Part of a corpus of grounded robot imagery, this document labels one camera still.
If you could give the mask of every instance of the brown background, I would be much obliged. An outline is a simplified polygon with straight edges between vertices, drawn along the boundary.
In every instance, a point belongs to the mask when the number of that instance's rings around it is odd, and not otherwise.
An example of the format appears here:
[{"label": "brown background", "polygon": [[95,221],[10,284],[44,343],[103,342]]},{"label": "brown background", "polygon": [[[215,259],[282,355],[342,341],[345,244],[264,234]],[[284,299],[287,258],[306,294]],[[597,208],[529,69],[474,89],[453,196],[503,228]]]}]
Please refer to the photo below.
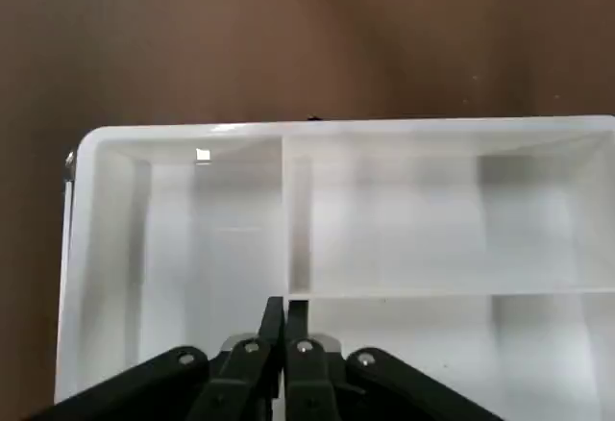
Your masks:
[{"label": "brown background", "polygon": [[106,124],[615,111],[615,0],[0,0],[0,419],[52,400],[62,161]]}]

